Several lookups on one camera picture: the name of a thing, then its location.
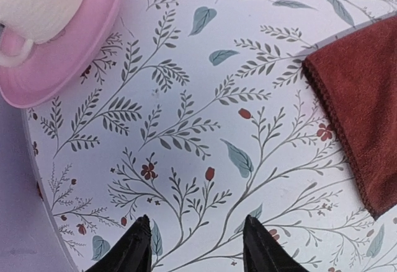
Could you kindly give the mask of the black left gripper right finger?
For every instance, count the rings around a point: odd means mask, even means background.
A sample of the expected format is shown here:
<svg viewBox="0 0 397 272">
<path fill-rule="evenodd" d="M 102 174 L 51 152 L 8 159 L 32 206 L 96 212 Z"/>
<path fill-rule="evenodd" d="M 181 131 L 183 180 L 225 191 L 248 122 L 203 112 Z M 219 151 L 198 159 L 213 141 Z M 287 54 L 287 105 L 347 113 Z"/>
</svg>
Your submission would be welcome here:
<svg viewBox="0 0 397 272">
<path fill-rule="evenodd" d="M 307 272 L 251 215 L 243 227 L 243 263 L 245 272 Z"/>
</svg>

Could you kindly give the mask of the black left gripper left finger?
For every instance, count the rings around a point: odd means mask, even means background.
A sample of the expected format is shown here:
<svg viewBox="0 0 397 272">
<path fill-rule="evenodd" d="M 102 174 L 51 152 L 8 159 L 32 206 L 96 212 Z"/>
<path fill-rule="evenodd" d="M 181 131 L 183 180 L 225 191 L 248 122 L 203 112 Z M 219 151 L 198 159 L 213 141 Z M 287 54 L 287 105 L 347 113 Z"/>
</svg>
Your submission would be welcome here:
<svg viewBox="0 0 397 272">
<path fill-rule="evenodd" d="M 147 215 L 139 217 L 109 252 L 87 272 L 149 272 L 152 249 Z"/>
</svg>

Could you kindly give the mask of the dark red towel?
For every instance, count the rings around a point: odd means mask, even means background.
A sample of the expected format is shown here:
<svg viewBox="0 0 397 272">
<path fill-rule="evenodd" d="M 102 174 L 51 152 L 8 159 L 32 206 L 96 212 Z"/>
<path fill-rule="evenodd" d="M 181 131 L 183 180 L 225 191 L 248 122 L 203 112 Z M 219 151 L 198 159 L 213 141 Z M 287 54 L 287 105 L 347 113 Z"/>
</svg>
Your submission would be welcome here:
<svg viewBox="0 0 397 272">
<path fill-rule="evenodd" d="M 333 41 L 302 68 L 378 219 L 396 206 L 396 16 Z"/>
</svg>

